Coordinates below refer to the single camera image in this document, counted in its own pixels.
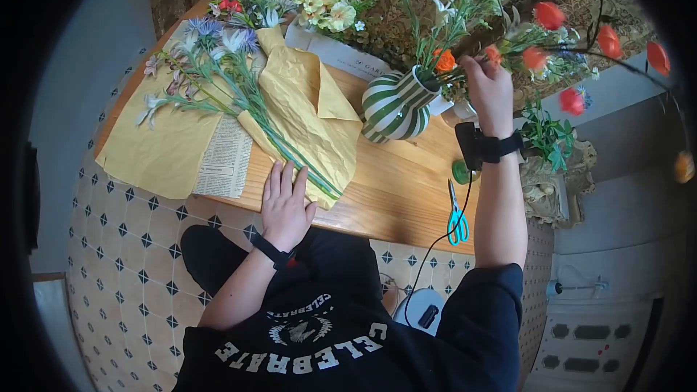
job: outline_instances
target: scissors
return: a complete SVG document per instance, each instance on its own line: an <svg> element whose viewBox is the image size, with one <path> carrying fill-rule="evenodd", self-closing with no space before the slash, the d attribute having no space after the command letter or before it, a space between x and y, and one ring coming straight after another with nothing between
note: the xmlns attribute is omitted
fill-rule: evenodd
<svg viewBox="0 0 697 392"><path fill-rule="evenodd" d="M470 238L470 228L469 225L467 225L467 219L464 213L460 209L460 206L457 205L455 189L452 187L452 180L450 179L448 179L448 188L450 189L450 203L452 204L452 212L450 212L450 218L448 219L448 240L450 241L450 245L456 246Z"/></svg>

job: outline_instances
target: green striped vase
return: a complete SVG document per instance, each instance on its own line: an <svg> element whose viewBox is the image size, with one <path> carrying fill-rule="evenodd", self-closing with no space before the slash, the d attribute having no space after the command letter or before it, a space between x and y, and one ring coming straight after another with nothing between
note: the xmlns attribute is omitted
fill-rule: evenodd
<svg viewBox="0 0 697 392"><path fill-rule="evenodd" d="M363 129L373 143L408 140L429 124L429 103L440 94L425 88L416 78L416 66L407 74L388 73L375 78L363 93Z"/></svg>

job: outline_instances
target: black cable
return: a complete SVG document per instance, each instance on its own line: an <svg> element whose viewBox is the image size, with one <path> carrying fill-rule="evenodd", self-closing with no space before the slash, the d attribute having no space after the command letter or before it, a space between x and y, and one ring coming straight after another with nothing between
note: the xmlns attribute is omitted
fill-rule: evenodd
<svg viewBox="0 0 697 392"><path fill-rule="evenodd" d="M433 243L431 244L431 247L429 247L428 251L426 252L426 255L424 256L424 259L421 261L421 266L419 266L419 272L416 273L416 279L414 280L414 287L411 289L411 292L409 292L409 294L406 296L406 304L404 305L404 318L406 319L406 324L407 324L409 327L414 327L414 326L411 325L411 323L409 322L409 317L406 316L406 312L407 312L407 309L409 309L409 301L411 301L411 295L412 295L412 294L414 293L414 291L416 290L416 284L419 282L419 276L421 275L421 270L424 268L424 264L426 263L426 258L429 257L429 253L431 253L431 249L433 249L433 246L436 245L436 243L437 243L438 241L440 241L441 239L443 239L443 238L445 238L445 237L447 237L447 236L450 236L450 234L452 234L452 233L455 231L455 229L457 228L457 226L460 225L460 221L461 221L462 218L465 216L465 209L467 208L467 202L470 200L470 191L471 191L471 189L472 189L472 173L470 172L470 183L469 183L469 185L467 186L467 197L465 198L465 205L464 205L464 206L462 207L462 209L461 209L462 213L460 213L460 216L459 216L459 218L457 219L457 222L456 222L455 225L452 227L452 229L450 229L450 231L449 231L448 233L444 234L442 237L440 237L440 238L438 238L437 240L433 241Z"/></svg>

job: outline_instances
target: crumpled yellow paper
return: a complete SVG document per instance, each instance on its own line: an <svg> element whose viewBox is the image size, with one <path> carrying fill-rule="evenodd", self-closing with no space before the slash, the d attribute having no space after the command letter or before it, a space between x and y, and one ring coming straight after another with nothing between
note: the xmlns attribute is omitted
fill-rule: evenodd
<svg viewBox="0 0 697 392"><path fill-rule="evenodd" d="M163 50L183 39L186 27L187 22L182 22ZM161 66L157 77L147 76L138 85L95 161L118 180L175 200L187 198L196 186L205 149L222 114L202 115L196 110L173 112L173 106L166 105L155 113L154 131L148 127L147 119L136 126L136 117L146 109L145 94L159 92L162 96L171 82L169 71ZM221 78L216 79L220 79L219 86L225 85ZM225 100L213 85L205 88Z"/></svg>
<svg viewBox="0 0 697 392"><path fill-rule="evenodd" d="M257 38L268 56L259 87L269 118L288 142L343 191L355 172L361 120L317 55L287 47L280 26L257 30ZM248 113L238 120L272 160L283 160ZM336 202L310 182L305 195L323 209L331 209Z"/></svg>

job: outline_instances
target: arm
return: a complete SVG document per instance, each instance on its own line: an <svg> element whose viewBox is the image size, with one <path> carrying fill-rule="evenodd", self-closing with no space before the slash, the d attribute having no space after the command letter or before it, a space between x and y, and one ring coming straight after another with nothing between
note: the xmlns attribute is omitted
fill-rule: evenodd
<svg viewBox="0 0 697 392"><path fill-rule="evenodd" d="M511 75L490 62L463 57L472 104L486 136L499 139L513 134L513 84ZM527 224L518 161L515 153L499 163L484 163L477 202L476 266L493 268L525 265Z"/></svg>
<svg viewBox="0 0 697 392"><path fill-rule="evenodd" d="M261 201L264 239L280 251L289 252L298 245L314 218L317 203L305 207L306 183L307 167L303 167L293 185L293 162L288 162L281 173L281 162L276 161L266 177ZM254 315L274 274L271 259L252 248L205 307L199 327L224 331Z"/></svg>

